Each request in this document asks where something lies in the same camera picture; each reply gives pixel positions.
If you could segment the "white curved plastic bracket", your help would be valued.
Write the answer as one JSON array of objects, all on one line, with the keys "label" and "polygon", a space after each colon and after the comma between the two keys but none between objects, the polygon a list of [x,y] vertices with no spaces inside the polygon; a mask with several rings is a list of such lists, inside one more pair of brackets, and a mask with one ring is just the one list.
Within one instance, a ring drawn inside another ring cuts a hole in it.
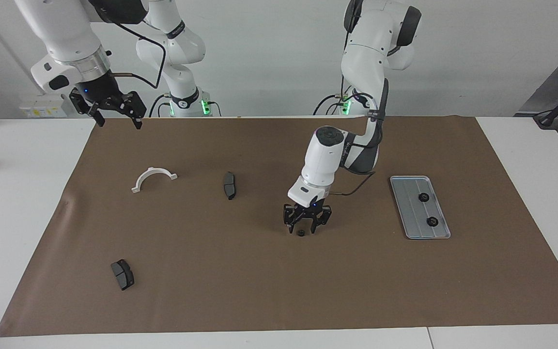
[{"label": "white curved plastic bracket", "polygon": [[176,173],[172,173],[167,169],[164,168],[155,168],[155,167],[149,167],[145,172],[142,172],[138,177],[137,180],[135,182],[135,185],[131,188],[131,192],[133,193],[138,193],[141,191],[142,188],[142,184],[144,183],[144,181],[146,179],[148,179],[148,177],[153,176],[153,175],[165,175],[167,176],[170,180],[175,180],[178,178],[178,175]]}]

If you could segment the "silver ribbed metal tray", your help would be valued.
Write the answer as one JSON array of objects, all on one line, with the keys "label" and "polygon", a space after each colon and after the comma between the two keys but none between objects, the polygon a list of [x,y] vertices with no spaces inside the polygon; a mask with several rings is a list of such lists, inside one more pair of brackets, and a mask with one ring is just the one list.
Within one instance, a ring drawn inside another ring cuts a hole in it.
[{"label": "silver ribbed metal tray", "polygon": [[[444,216],[431,179],[427,176],[391,176],[390,187],[400,215],[405,236],[410,240],[449,239],[451,231]],[[421,202],[418,195],[430,195],[428,202]],[[428,217],[436,217],[439,224],[430,227]]]}]

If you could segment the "white wall socket box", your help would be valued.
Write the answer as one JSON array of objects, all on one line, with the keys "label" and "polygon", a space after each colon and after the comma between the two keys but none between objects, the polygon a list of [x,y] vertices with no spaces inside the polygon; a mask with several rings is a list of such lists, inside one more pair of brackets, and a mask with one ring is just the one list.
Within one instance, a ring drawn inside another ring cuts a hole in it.
[{"label": "white wall socket box", "polygon": [[27,95],[22,97],[18,110],[27,118],[71,118],[76,110],[64,94]]}]

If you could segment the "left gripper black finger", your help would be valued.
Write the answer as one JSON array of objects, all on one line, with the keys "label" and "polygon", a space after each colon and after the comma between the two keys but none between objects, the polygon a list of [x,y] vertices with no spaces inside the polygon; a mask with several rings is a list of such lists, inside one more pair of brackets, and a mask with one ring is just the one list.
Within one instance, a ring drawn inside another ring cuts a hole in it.
[{"label": "left gripper black finger", "polygon": [[283,205],[283,221],[290,234],[293,233],[295,225],[301,221],[304,214],[304,208],[299,204]]},{"label": "left gripper black finger", "polygon": [[332,214],[330,206],[314,206],[312,213],[311,233],[315,234],[317,227],[325,225]]}]

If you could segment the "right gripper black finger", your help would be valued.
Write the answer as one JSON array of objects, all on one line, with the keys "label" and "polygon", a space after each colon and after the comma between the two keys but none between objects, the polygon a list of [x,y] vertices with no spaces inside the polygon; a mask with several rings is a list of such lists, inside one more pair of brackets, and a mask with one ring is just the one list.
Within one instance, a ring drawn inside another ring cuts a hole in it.
[{"label": "right gripper black finger", "polygon": [[142,128],[147,108],[137,92],[122,95],[121,113],[130,118],[136,129]]},{"label": "right gripper black finger", "polygon": [[105,119],[99,110],[99,103],[94,102],[90,105],[77,89],[71,90],[71,93],[69,93],[69,99],[71,100],[71,103],[75,107],[77,113],[91,117],[99,127],[104,126]]}]

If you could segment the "short wide grey brake pad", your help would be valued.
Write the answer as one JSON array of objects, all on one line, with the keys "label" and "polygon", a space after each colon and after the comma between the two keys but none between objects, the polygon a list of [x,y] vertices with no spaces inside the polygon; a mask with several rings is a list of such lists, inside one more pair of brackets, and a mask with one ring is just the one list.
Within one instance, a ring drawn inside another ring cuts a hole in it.
[{"label": "short wide grey brake pad", "polygon": [[125,260],[118,260],[110,264],[111,271],[113,272],[118,287],[125,291],[135,283],[134,274],[130,265]]}]

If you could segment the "brown paper table mat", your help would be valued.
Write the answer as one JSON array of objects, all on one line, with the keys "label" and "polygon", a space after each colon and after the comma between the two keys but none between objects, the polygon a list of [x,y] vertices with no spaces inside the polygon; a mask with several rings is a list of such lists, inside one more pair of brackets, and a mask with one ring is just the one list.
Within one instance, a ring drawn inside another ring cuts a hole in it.
[{"label": "brown paper table mat", "polygon": [[[315,234],[290,234],[283,205],[323,125],[365,121],[95,127],[0,336],[558,323],[558,261],[473,118],[387,118],[374,177],[329,197]],[[178,178],[131,192],[149,167]],[[431,179],[449,239],[405,236],[391,176]],[[135,278],[125,291],[118,260]]]}]

